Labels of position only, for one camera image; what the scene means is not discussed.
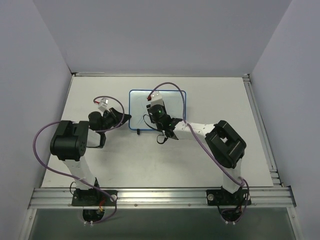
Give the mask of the blue framed whiteboard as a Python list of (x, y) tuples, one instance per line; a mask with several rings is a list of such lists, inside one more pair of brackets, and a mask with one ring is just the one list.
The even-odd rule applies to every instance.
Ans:
[[(166, 112), (173, 118), (183, 118), (183, 101), (181, 94), (178, 90), (158, 90), (162, 95), (164, 107)], [(151, 131), (152, 128), (156, 129), (156, 125), (151, 122), (147, 105), (150, 102), (147, 100), (150, 89), (132, 89), (129, 92), (129, 128), (131, 130), (147, 130)]]

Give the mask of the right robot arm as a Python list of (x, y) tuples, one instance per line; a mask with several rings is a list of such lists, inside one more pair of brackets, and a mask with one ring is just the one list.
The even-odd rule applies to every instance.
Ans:
[(225, 121), (216, 124), (188, 123), (181, 118), (167, 114), (160, 104), (147, 105), (151, 122), (166, 139), (195, 140), (223, 172), (222, 188), (230, 194), (236, 193), (245, 185), (241, 176), (242, 158), (246, 142)]

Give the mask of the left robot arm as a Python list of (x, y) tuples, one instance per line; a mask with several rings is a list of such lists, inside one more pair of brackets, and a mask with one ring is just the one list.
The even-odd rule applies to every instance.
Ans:
[(62, 120), (57, 126), (50, 142), (50, 152), (62, 161), (75, 179), (74, 194), (78, 200), (103, 197), (97, 178), (91, 172), (85, 159), (88, 148), (101, 149), (106, 142), (106, 130), (120, 127), (132, 118), (113, 107), (103, 113), (93, 111), (87, 121), (74, 123)]

